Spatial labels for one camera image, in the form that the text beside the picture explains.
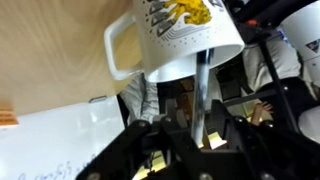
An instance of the person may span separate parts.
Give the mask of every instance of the person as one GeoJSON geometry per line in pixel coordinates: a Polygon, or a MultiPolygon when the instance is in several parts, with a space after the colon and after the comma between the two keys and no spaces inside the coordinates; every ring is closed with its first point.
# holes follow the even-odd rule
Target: person
{"type": "MultiPolygon", "coordinates": [[[[281,34],[277,31],[271,32],[266,44],[293,115],[298,120],[304,111],[318,106],[319,103],[313,98],[304,80],[299,77],[301,64],[298,60],[297,51],[284,42],[281,34]]],[[[273,80],[264,62],[261,49],[257,44],[247,45],[242,53],[242,58],[251,89],[257,93],[274,89],[273,80]]],[[[273,106],[271,116],[275,122],[281,126],[286,126],[281,102],[278,102],[277,95],[261,98],[260,100],[271,104],[273,106]]]]}

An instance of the wooden wall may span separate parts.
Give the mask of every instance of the wooden wall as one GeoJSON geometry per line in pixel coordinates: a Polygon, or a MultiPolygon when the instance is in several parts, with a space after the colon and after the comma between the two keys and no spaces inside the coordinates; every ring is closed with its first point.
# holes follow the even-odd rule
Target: wooden wall
{"type": "MultiPolygon", "coordinates": [[[[0,109],[18,115],[115,95],[105,28],[129,0],[0,0],[0,109]]],[[[134,26],[117,39],[120,68],[140,59],[134,26]]]]}

